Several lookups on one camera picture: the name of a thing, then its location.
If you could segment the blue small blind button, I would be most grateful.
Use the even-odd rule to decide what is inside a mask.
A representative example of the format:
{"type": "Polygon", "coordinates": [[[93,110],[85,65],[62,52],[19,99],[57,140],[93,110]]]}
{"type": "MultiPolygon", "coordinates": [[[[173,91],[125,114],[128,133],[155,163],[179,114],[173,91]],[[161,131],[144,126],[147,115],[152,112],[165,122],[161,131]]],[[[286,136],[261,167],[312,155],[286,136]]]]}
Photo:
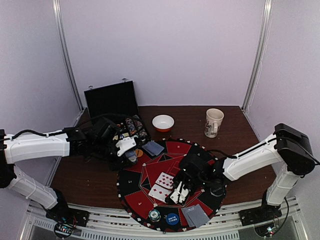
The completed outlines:
{"type": "Polygon", "coordinates": [[[176,213],[169,213],[166,218],[166,223],[170,226],[175,226],[180,222],[180,218],[176,213]]]}

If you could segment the blue backed card deck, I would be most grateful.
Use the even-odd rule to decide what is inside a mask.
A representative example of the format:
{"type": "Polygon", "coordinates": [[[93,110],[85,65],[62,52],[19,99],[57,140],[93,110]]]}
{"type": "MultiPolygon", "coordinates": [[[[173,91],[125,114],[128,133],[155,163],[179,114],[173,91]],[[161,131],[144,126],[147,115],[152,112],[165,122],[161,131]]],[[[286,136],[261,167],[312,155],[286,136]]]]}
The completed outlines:
{"type": "Polygon", "coordinates": [[[125,157],[134,165],[138,161],[138,156],[134,150],[132,151],[126,151],[125,157]]]}

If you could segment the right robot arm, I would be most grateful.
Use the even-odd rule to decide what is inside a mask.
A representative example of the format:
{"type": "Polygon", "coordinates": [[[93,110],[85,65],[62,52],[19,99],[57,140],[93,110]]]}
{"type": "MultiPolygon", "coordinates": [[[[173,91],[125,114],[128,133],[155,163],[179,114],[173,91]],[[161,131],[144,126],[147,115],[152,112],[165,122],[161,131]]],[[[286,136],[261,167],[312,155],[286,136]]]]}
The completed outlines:
{"type": "Polygon", "coordinates": [[[261,206],[251,210],[259,220],[268,220],[280,207],[298,179],[311,173],[320,162],[313,156],[310,140],[304,133],[279,123],[274,133],[260,143],[234,155],[221,151],[222,158],[206,161],[203,156],[187,153],[173,179],[173,191],[166,203],[177,204],[200,186],[214,197],[226,192],[227,182],[275,163],[282,168],[273,184],[264,192],[261,206]]]}

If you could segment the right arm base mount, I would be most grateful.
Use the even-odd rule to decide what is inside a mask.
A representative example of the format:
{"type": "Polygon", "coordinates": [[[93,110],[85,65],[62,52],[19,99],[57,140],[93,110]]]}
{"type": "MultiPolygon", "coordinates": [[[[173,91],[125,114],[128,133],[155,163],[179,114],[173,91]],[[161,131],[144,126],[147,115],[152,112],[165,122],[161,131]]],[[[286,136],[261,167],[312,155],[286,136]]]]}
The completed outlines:
{"type": "Polygon", "coordinates": [[[253,225],[254,232],[264,239],[271,238],[280,226],[282,212],[276,207],[255,207],[239,212],[242,226],[253,225]]]}

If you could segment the stack of poker chips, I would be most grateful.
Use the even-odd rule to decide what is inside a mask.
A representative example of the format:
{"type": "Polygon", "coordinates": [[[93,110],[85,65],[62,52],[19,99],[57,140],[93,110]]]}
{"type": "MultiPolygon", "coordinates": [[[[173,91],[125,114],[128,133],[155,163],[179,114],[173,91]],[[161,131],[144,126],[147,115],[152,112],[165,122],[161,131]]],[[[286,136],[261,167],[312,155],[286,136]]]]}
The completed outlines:
{"type": "Polygon", "coordinates": [[[148,213],[148,218],[151,222],[159,222],[161,219],[161,214],[157,209],[153,209],[148,213]]]}

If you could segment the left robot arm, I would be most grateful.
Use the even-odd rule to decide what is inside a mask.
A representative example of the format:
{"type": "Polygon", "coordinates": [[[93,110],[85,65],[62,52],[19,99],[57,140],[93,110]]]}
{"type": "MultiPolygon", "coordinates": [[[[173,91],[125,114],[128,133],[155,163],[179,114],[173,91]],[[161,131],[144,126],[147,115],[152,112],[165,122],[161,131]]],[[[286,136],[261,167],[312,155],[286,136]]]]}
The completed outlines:
{"type": "Polygon", "coordinates": [[[16,166],[17,162],[47,157],[88,157],[101,155],[120,160],[125,152],[137,147],[134,136],[121,136],[121,129],[102,117],[87,129],[66,127],[55,132],[40,133],[26,129],[17,134],[0,131],[0,187],[12,189],[31,199],[61,222],[72,218],[63,194],[37,182],[16,166]]]}

